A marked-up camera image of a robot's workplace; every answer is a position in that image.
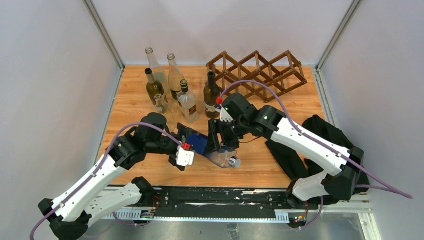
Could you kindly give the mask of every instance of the wooden wine rack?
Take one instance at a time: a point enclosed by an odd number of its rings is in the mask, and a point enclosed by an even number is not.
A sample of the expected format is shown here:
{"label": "wooden wine rack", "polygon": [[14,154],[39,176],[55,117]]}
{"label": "wooden wine rack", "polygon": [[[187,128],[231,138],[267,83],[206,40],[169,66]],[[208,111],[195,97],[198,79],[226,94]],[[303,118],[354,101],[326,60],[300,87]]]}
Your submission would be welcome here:
{"label": "wooden wine rack", "polygon": [[[256,69],[254,71],[249,71],[245,66],[249,60],[255,59],[256,61]],[[222,60],[223,69],[218,70],[216,63]],[[286,60],[289,64],[289,67],[278,70],[273,64],[278,61]],[[227,61],[229,61],[232,66],[227,68]],[[223,51],[221,54],[216,56],[210,62],[206,64],[207,71],[212,71],[216,74],[216,81],[221,81],[221,86],[219,86],[221,92],[226,88],[226,82],[229,84],[235,83],[240,80],[254,80],[259,83],[262,83],[268,87],[274,86],[276,89],[276,94],[278,97],[289,93],[303,85],[305,85],[308,81],[304,76],[304,72],[302,70],[302,63],[292,55],[292,53],[287,50],[286,52],[280,54],[276,58],[271,61],[266,60],[259,51],[254,51],[247,57],[245,57],[241,61],[236,61],[232,58],[226,51]],[[287,80],[290,76],[295,76],[299,81],[298,83],[290,86],[288,88],[285,87],[285,80]],[[226,95],[229,96],[231,91],[235,89],[235,92],[238,93],[239,90],[237,87],[240,85],[236,85],[231,87],[229,91],[226,92]],[[263,86],[259,86],[257,84],[248,84],[241,83],[241,86],[245,87],[248,91],[247,94],[244,95],[245,98],[250,98],[254,95],[261,98],[265,103],[268,103],[275,99],[275,97],[267,93],[266,89]]]}

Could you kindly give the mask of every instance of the blue object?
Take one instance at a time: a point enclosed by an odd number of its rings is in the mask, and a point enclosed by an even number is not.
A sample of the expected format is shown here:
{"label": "blue object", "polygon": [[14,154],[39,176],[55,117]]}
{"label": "blue object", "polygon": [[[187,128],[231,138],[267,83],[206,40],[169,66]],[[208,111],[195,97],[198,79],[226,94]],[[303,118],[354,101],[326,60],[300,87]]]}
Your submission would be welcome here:
{"label": "blue object", "polygon": [[208,137],[206,135],[199,132],[191,134],[187,137],[186,143],[192,145],[193,150],[196,151],[196,153],[205,156],[204,153],[208,143]]}

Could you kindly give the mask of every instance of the red connector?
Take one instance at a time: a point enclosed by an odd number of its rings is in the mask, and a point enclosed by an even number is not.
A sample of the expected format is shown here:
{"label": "red connector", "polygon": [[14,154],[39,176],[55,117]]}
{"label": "red connector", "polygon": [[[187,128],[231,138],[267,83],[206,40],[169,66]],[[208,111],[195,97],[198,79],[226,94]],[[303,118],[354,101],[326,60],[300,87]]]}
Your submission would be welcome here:
{"label": "red connector", "polygon": [[182,149],[184,149],[184,150],[190,150],[190,147],[191,147],[191,145],[188,144],[188,143],[183,143],[182,144]]}

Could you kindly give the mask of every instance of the bottle cap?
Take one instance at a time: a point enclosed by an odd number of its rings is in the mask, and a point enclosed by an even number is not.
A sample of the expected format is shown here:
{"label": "bottle cap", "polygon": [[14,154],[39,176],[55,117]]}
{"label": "bottle cap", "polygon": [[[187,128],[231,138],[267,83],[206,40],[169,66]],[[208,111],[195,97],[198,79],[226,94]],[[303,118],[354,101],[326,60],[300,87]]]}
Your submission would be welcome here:
{"label": "bottle cap", "polygon": [[175,55],[173,53],[168,53],[168,60],[174,60]]}
{"label": "bottle cap", "polygon": [[236,156],[232,156],[229,161],[228,164],[235,168],[238,169],[240,167],[240,165],[242,165],[242,161],[240,160],[240,158],[236,157]]}
{"label": "bottle cap", "polygon": [[147,47],[146,48],[146,54],[152,54],[152,53],[153,53],[153,48]]}

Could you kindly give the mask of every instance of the clear glass bottle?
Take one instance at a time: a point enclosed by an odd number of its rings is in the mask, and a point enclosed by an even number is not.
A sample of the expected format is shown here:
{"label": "clear glass bottle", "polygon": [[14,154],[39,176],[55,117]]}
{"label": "clear glass bottle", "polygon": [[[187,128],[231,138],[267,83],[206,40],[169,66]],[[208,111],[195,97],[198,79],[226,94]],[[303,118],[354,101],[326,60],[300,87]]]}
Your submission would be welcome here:
{"label": "clear glass bottle", "polygon": [[187,123],[192,124],[198,118],[196,109],[196,94],[189,90],[189,85],[185,79],[180,82],[181,91],[177,94],[178,103],[181,106],[182,116]]}
{"label": "clear glass bottle", "polygon": [[159,64],[158,60],[156,60],[156,57],[153,54],[153,49],[151,47],[146,48],[146,54],[148,59],[148,67],[153,72],[154,79],[162,84],[162,87],[165,90],[165,94],[169,95],[170,87],[168,85],[167,77],[165,76],[164,68]]}
{"label": "clear glass bottle", "polygon": [[175,124],[174,114],[169,103],[164,100],[162,94],[156,94],[154,99],[156,100],[156,110],[166,118],[166,125],[169,131],[172,132],[177,125]]}
{"label": "clear glass bottle", "polygon": [[146,68],[144,72],[146,73],[147,80],[148,80],[148,83],[146,85],[147,93],[153,105],[156,106],[156,100],[155,100],[156,94],[162,95],[163,100],[166,102],[167,96],[165,95],[164,87],[159,81],[155,80],[155,77],[153,77],[152,70],[150,68]]}
{"label": "clear glass bottle", "polygon": [[220,115],[220,113],[216,111],[215,105],[217,104],[217,98],[220,96],[221,91],[215,80],[215,72],[208,72],[207,80],[206,86],[204,86],[203,89],[205,112],[208,118],[215,119]]}
{"label": "clear glass bottle", "polygon": [[172,97],[175,100],[178,100],[177,94],[181,91],[181,80],[185,79],[183,72],[178,68],[177,63],[175,62],[175,55],[173,53],[168,54],[169,61],[169,89],[171,91]]}

